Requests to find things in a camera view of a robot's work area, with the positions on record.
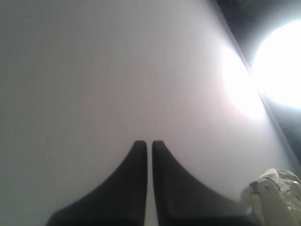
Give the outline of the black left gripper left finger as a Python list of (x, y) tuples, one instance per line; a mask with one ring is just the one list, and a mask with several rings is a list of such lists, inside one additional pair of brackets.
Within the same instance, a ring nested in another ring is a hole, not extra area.
[(142, 226), (148, 159), (145, 141), (133, 143), (117, 169), (95, 190), (55, 212), (48, 226)]

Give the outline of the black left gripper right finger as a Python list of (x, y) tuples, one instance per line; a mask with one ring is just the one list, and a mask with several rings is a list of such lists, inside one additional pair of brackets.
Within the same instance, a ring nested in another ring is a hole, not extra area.
[(193, 177), (163, 141), (152, 143), (153, 189), (160, 226), (258, 226), (248, 208)]

